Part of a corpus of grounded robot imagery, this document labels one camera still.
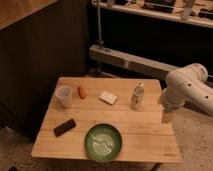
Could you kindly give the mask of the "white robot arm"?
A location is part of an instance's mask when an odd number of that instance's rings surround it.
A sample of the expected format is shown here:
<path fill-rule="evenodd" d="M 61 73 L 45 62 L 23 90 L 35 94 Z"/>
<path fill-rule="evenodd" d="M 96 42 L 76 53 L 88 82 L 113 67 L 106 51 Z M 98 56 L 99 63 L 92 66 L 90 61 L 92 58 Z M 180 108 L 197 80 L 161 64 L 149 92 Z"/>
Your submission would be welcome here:
<path fill-rule="evenodd" d="M 213 88 L 205 84 L 207 78 L 207 69 L 199 63 L 169 72 L 165 77 L 167 87 L 160 96 L 160 102 L 164 107 L 161 122 L 171 122 L 175 112 L 183 107 L 186 101 L 191 101 L 213 116 Z"/>

